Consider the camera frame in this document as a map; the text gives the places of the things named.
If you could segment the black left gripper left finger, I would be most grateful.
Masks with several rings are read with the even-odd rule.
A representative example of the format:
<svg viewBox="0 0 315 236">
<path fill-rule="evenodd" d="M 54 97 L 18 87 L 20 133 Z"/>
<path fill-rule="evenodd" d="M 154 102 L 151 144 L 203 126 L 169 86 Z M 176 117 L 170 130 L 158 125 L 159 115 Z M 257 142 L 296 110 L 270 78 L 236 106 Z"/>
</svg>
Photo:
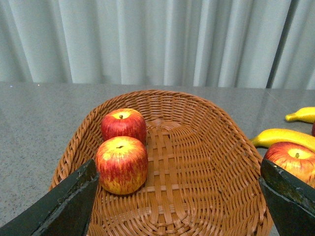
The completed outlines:
<svg viewBox="0 0 315 236">
<path fill-rule="evenodd" d="M 85 236 L 98 186 L 91 159 L 0 229 L 2 236 Z"/>
</svg>

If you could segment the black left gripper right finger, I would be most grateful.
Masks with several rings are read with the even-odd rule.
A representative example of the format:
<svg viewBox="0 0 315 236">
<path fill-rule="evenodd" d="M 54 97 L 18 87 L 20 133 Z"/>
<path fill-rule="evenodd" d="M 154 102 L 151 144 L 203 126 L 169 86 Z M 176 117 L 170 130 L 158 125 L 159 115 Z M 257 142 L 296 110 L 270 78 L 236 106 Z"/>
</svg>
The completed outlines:
<svg viewBox="0 0 315 236">
<path fill-rule="evenodd" d="M 259 185 L 281 236 L 315 234 L 315 189 L 279 165 L 263 159 Z"/>
</svg>

